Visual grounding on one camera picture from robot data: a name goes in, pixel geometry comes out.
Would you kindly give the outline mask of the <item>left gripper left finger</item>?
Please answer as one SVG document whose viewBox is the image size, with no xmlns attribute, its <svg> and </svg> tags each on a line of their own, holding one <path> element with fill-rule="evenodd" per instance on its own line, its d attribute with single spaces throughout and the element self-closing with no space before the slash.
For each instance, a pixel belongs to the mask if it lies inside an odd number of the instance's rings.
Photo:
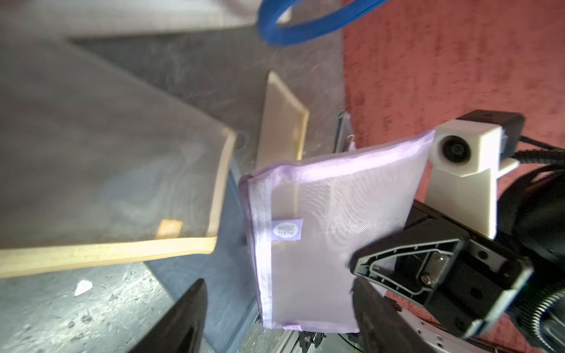
<svg viewBox="0 0 565 353">
<path fill-rule="evenodd" d="M 207 313 L 207 285 L 198 279 L 130 352 L 199 352 Z"/>
</svg>

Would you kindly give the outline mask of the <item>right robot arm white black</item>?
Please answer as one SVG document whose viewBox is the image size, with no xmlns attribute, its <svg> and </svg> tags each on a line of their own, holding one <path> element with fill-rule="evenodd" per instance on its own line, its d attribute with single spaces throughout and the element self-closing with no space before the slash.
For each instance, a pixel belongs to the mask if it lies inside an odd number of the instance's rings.
<svg viewBox="0 0 565 353">
<path fill-rule="evenodd" d="M 366 348 L 378 345 L 379 285 L 423 307 L 450 335 L 483 335 L 503 314 L 532 346 L 564 350 L 564 150 L 521 137 L 514 158 L 535 169 L 497 203 L 494 239 L 432 207 L 413 203 L 405 227 L 358 250 L 353 307 Z"/>
</svg>

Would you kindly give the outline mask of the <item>purple mesh pouch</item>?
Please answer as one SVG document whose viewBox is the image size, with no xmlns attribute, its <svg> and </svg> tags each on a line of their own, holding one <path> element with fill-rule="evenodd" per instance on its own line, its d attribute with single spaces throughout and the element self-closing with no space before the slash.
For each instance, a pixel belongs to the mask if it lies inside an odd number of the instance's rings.
<svg viewBox="0 0 565 353">
<path fill-rule="evenodd" d="M 239 182 L 257 301 L 267 329 L 358 331 L 355 252 L 401 231 L 434 131 L 278 163 Z"/>
</svg>

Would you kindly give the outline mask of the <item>beige mesh pouch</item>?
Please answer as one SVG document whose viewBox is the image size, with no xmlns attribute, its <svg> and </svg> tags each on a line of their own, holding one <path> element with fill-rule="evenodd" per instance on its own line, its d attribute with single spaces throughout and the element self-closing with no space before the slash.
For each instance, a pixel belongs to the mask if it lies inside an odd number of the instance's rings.
<svg viewBox="0 0 565 353">
<path fill-rule="evenodd" d="M 268 73 L 256 169 L 303 158 L 310 111 L 273 71 Z"/>
</svg>

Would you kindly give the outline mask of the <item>yellow trim mesh pouch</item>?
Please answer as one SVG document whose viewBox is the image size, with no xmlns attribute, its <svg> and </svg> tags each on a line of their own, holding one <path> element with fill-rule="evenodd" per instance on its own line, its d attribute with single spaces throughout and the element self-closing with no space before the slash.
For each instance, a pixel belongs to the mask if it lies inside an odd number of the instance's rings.
<svg viewBox="0 0 565 353">
<path fill-rule="evenodd" d="M 210 254 L 235 133 L 58 41 L 1 42 L 1 276 Z"/>
</svg>

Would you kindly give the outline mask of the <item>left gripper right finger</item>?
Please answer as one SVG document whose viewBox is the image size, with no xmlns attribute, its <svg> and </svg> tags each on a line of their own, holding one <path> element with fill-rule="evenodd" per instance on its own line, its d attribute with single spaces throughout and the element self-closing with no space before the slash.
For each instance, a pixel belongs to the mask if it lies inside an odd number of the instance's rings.
<svg viewBox="0 0 565 353">
<path fill-rule="evenodd" d="M 362 277 L 352 288 L 360 345 L 365 352 L 432 352 L 433 348 L 398 314 L 394 306 Z"/>
</svg>

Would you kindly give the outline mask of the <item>blue grey mesh pouch front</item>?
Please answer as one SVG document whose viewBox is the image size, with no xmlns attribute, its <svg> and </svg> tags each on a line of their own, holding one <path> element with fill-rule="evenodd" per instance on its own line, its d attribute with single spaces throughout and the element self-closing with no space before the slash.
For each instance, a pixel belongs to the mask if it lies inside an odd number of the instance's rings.
<svg viewBox="0 0 565 353">
<path fill-rule="evenodd" d="M 247 247 L 244 211 L 238 192 L 241 172 L 230 162 L 216 248 L 146 263 L 175 300 L 198 279 L 207 285 L 204 339 L 215 352 L 237 352 L 257 314 L 255 275 Z"/>
</svg>

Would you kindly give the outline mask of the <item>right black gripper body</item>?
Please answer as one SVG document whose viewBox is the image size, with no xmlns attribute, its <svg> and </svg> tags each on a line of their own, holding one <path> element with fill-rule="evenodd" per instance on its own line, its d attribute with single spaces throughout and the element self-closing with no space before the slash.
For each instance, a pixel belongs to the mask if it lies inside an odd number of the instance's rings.
<svg viewBox="0 0 565 353">
<path fill-rule="evenodd" d="M 459 338 L 484 335 L 534 272 L 528 258 L 421 202 L 405 227 L 356 251 L 350 271 L 423 307 Z"/>
</svg>

